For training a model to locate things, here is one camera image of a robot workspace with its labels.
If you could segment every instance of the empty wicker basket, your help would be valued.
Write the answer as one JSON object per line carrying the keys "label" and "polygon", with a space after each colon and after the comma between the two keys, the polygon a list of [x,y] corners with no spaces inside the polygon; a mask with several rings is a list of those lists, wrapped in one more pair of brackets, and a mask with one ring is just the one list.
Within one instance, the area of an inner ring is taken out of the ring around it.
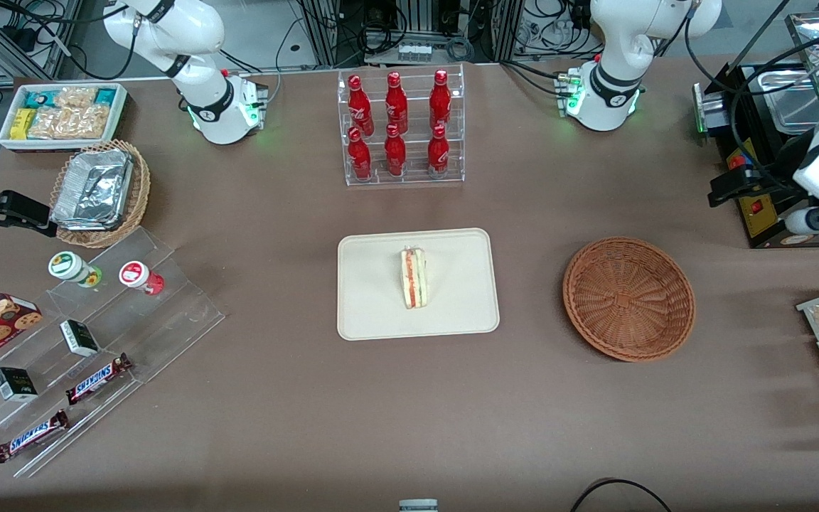
{"label": "empty wicker basket", "polygon": [[607,238],[583,247],[564,273],[562,294],[586,341],[624,361],[670,356],[695,323],[685,273],[643,240]]}

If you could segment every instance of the coca-cola bottle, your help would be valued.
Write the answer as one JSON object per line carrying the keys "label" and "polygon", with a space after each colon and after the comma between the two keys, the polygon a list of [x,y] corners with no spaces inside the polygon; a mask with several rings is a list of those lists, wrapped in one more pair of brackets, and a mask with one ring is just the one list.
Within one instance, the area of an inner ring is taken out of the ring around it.
{"label": "coca-cola bottle", "polygon": [[432,130],[429,140],[429,176],[432,179],[444,178],[448,173],[448,151],[451,145],[444,138],[444,125],[438,124]]}
{"label": "coca-cola bottle", "polygon": [[387,97],[384,98],[387,107],[387,122],[397,125],[400,133],[410,129],[410,113],[407,106],[407,93],[400,85],[400,73],[387,73]]}
{"label": "coca-cola bottle", "polygon": [[350,127],[347,133],[350,136],[350,146],[347,146],[347,152],[350,153],[350,164],[352,164],[355,179],[369,181],[371,179],[371,153],[368,152],[368,146],[362,140],[362,133],[357,127]]}
{"label": "coca-cola bottle", "polygon": [[448,89],[448,72],[443,69],[435,71],[435,87],[432,88],[432,96],[429,96],[429,109],[432,111],[429,117],[432,129],[439,124],[448,126],[451,120],[451,90]]}
{"label": "coca-cola bottle", "polygon": [[347,82],[350,84],[350,117],[353,125],[362,130],[363,135],[371,137],[375,133],[375,123],[371,120],[371,101],[362,90],[362,79],[351,75]]}
{"label": "coca-cola bottle", "polygon": [[384,152],[387,155],[387,172],[397,178],[403,176],[407,164],[407,145],[400,136],[400,128],[394,123],[387,126]]}

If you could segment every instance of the brown tablecloth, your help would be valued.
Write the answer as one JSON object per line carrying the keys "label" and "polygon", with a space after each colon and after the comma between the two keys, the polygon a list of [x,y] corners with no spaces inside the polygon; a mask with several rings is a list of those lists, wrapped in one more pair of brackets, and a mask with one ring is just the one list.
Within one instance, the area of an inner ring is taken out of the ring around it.
{"label": "brown tablecloth", "polygon": [[[0,510],[548,511],[604,476],[676,510],[819,509],[819,353],[793,308],[819,295],[819,250],[749,250],[735,208],[707,206],[719,158],[692,137],[690,61],[654,63],[611,133],[497,65],[465,69],[466,183],[396,191],[344,185],[336,73],[287,75],[267,128],[232,146],[192,129],[168,80],[127,82],[144,224],[228,318],[37,476],[0,467]],[[46,200],[64,160],[4,150],[0,189]],[[338,337],[339,240],[465,227],[491,236],[496,331]],[[568,259],[610,235],[691,279],[696,327],[667,360],[610,360],[562,310]],[[0,292],[53,286],[61,249],[0,230]],[[600,494],[594,510],[651,505]]]}

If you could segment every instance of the woven basket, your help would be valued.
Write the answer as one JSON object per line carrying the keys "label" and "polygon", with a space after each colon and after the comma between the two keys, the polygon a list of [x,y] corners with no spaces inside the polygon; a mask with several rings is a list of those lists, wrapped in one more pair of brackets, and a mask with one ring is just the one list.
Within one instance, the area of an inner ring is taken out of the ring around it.
{"label": "woven basket", "polygon": [[583,247],[564,273],[562,295],[583,338],[624,361],[670,356],[695,323],[685,273],[643,240],[607,238]]}
{"label": "woven basket", "polygon": [[[81,245],[88,249],[102,249],[119,242],[134,231],[144,217],[144,210],[147,208],[147,194],[150,192],[150,170],[147,162],[142,158],[141,153],[131,144],[122,140],[110,140],[110,142],[100,143],[89,148],[81,149],[81,152],[93,153],[105,151],[107,149],[122,149],[134,157],[134,168],[132,169],[131,183],[128,185],[128,198],[123,212],[123,221],[117,229],[111,231],[69,231],[59,228],[55,236],[63,242],[73,245]],[[55,205],[55,200],[62,189],[62,180],[65,179],[65,172],[68,170],[68,162],[62,166],[62,172],[55,179],[53,193],[49,195],[49,207]]]}

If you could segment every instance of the robotic arm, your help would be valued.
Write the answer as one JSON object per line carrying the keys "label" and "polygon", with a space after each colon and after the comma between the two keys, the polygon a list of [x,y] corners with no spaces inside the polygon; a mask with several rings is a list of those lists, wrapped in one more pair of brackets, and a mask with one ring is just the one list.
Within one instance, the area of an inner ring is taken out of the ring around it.
{"label": "robotic arm", "polygon": [[109,2],[104,20],[110,38],[133,49],[170,77],[188,102],[195,128],[209,142],[231,144],[264,126],[266,88],[221,72],[208,55],[225,37],[217,11],[201,0]]}
{"label": "robotic arm", "polygon": [[605,49],[599,62],[569,69],[565,113],[588,129],[609,131],[633,112],[641,78],[653,62],[651,39],[674,38],[687,19],[692,38],[702,36],[719,19],[722,0],[591,0],[589,8]]}

